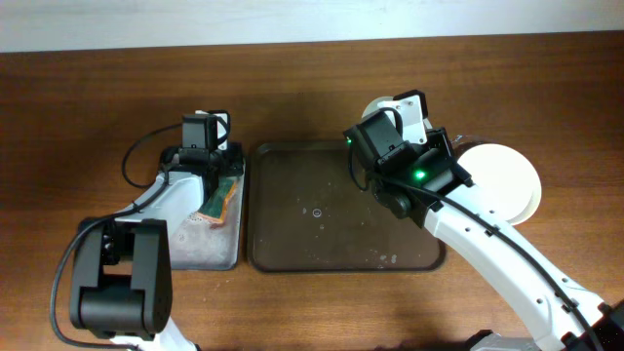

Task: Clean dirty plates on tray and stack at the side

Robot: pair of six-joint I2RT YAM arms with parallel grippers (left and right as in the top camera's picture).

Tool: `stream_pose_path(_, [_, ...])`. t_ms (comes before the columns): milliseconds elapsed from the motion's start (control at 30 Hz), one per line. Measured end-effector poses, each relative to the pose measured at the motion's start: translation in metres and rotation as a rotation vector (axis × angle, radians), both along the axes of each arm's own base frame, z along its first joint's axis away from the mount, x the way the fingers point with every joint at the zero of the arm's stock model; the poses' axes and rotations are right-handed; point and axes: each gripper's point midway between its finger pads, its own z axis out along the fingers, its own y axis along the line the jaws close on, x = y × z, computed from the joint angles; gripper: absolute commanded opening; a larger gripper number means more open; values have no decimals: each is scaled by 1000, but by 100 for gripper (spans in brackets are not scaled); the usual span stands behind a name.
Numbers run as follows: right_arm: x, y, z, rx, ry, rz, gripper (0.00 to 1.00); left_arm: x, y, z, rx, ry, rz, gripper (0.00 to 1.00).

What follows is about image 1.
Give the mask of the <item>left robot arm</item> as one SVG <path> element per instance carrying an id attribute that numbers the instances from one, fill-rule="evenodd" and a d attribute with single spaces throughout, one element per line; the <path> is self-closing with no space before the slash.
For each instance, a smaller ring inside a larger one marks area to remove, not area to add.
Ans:
<path id="1" fill-rule="evenodd" d="M 166 148 L 155 180 L 124 210 L 83 219 L 54 281 L 72 266 L 69 320 L 97 349 L 196 350 L 171 317 L 170 237 L 192 215 L 228 224 L 242 200 L 245 157 L 225 110 L 182 116 L 182 141 Z"/>

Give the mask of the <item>pink white plate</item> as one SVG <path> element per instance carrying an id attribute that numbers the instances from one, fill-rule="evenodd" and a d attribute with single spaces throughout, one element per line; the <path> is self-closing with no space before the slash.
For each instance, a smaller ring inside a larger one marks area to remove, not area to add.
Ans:
<path id="1" fill-rule="evenodd" d="M 513 190 L 513 207 L 507 221 L 512 225 L 518 225 L 530 219 L 540 205 L 542 186 L 538 173 L 532 170 L 523 174 L 515 181 Z"/>

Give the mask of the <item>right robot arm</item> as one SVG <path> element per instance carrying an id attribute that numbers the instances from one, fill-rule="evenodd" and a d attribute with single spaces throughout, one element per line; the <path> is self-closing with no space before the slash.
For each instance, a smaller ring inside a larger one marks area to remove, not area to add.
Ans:
<path id="1" fill-rule="evenodd" d="M 343 133 L 362 191 L 398 219 L 448 244 L 504 298 L 530 333 L 481 330 L 468 350 L 620 350 L 623 306 L 610 306 L 548 260 L 508 221 L 459 163 L 445 128 L 428 120 L 426 95 L 380 101 Z"/>

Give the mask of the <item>pale green plate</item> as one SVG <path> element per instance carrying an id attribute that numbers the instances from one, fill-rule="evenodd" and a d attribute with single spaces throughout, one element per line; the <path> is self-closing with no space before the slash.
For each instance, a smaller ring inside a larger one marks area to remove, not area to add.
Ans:
<path id="1" fill-rule="evenodd" d="M 519 151 L 498 143 L 469 142 L 457 151 L 459 165 L 495 201 L 496 211 L 507 221 L 512 212 L 515 181 L 526 172 L 537 172 L 536 168 Z"/>
<path id="2" fill-rule="evenodd" d="M 432 124 L 428 119 L 428 107 L 426 99 L 419 95 L 409 97 L 378 97 L 371 101 L 362 117 L 366 117 L 381 107 L 392 107 L 397 110 L 402 117 L 403 127 L 415 125 L 421 121 L 426 130 L 432 129 Z"/>

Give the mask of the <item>green orange sponge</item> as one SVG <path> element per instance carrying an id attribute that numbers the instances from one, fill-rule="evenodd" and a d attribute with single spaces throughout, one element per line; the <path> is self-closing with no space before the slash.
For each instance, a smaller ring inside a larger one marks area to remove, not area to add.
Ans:
<path id="1" fill-rule="evenodd" d="M 228 206 L 238 187 L 238 181 L 224 178 L 219 182 L 216 191 L 197 211 L 197 216 L 209 227 L 220 227 L 226 222 Z"/>

